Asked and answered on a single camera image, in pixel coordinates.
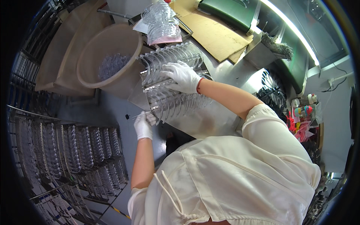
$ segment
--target drawstring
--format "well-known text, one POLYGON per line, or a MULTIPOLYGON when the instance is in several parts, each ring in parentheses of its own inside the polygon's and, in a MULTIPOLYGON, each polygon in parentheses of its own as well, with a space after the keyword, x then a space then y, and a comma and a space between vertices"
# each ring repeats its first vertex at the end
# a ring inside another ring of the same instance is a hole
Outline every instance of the drawstring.
POLYGON ((179 197, 178 197, 177 194, 175 193, 174 188, 172 188, 172 186, 171 186, 169 180, 167 179, 167 177, 165 176, 165 173, 164 173, 163 170, 161 171, 161 174, 162 174, 162 176, 164 177, 166 183, 170 186, 171 191, 172 191, 173 194, 175 195, 176 200, 177 200, 177 202, 179 203, 180 209, 177 207, 177 205, 176 205, 176 203, 174 202, 173 198, 171 197, 170 193, 169 193, 169 192, 167 191, 167 189, 162 185, 162 183, 160 182, 160 180, 159 180, 159 178, 158 178, 158 176, 157 176, 156 173, 154 173, 154 176, 155 176, 156 180, 159 182, 159 184, 160 184, 160 186, 162 187, 162 189, 163 189, 163 190, 165 191, 165 193, 167 194, 167 196, 169 196, 169 198, 170 198, 172 204, 174 205, 176 211, 181 215, 181 217, 182 217, 183 219, 186 219, 186 220, 198 219, 198 218, 199 218, 199 215, 197 215, 197 214, 190 214, 190 215, 188 215, 188 214, 185 214, 185 213, 184 213, 183 205, 181 204, 179 197))

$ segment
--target beige plastic bucket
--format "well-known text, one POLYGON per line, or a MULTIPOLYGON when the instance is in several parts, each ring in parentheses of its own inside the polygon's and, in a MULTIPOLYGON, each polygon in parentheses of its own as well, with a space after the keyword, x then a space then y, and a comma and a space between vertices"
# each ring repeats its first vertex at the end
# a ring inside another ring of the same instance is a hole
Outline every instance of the beige plastic bucket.
POLYGON ((81 51, 96 34, 110 26, 111 19, 97 8, 105 0, 90 0, 76 7, 59 27, 41 62, 35 91, 46 90, 68 96, 93 96, 76 76, 81 51))
POLYGON ((93 37, 83 49, 76 67, 82 85, 100 88, 119 98, 127 99, 140 79, 144 67, 136 62, 143 41, 141 34, 127 24, 113 24, 93 37), (130 61, 105 81, 98 78, 99 66, 106 55, 132 55, 130 61))

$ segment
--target work table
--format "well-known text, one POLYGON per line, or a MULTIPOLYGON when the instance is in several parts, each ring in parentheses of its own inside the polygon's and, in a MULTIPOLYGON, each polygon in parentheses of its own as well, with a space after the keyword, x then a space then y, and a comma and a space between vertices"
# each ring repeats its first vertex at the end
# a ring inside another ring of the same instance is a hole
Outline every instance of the work table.
MULTIPOLYGON (((215 81, 239 87, 249 93, 257 92, 262 88, 261 74, 263 70, 258 71, 242 57, 234 65, 228 60, 219 63, 192 37, 184 42, 191 42, 202 51, 204 63, 215 81)), ((146 95, 142 90, 141 80, 130 94, 128 101, 145 111, 150 111, 146 95)), ((235 129, 239 121, 240 118, 236 114, 213 101, 206 107, 198 108, 191 114, 179 116, 166 121, 166 123, 194 138, 204 139, 208 136, 238 136, 235 129)))

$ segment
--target pink plastic item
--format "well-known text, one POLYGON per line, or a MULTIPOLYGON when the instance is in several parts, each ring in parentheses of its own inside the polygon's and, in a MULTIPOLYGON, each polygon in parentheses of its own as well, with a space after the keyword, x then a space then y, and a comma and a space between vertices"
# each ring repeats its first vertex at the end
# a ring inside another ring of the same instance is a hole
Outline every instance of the pink plastic item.
POLYGON ((300 124, 299 130, 294 135, 299 142, 305 142, 309 139, 309 137, 314 134, 309 131, 311 121, 305 121, 300 124))
MULTIPOLYGON (((179 30, 180 33, 180 28, 178 25, 176 25, 176 29, 179 30)), ((167 37, 167 36, 162 36, 158 39, 156 39, 155 41, 149 43, 149 45, 156 45, 156 44, 162 44, 162 43, 173 43, 173 42, 182 42, 183 39, 181 37, 181 35, 179 35, 178 37, 167 37)))

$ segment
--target fluorescent light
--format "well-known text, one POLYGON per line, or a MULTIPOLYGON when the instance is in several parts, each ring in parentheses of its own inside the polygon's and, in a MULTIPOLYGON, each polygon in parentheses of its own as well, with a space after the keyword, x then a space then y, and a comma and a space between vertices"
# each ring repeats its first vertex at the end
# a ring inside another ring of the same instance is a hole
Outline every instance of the fluorescent light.
POLYGON ((283 21, 290 27, 290 29, 294 31, 294 33, 300 38, 301 42, 304 44, 310 56, 314 60, 315 65, 318 66, 319 61, 316 58, 314 51, 311 49, 310 45, 308 44, 304 36, 300 33, 300 31, 296 28, 296 26, 289 20, 289 18, 287 18, 284 13, 282 13, 276 6, 274 6, 268 0, 260 0, 260 1, 262 1, 265 5, 269 6, 269 8, 272 9, 276 14, 278 14, 283 19, 283 21))

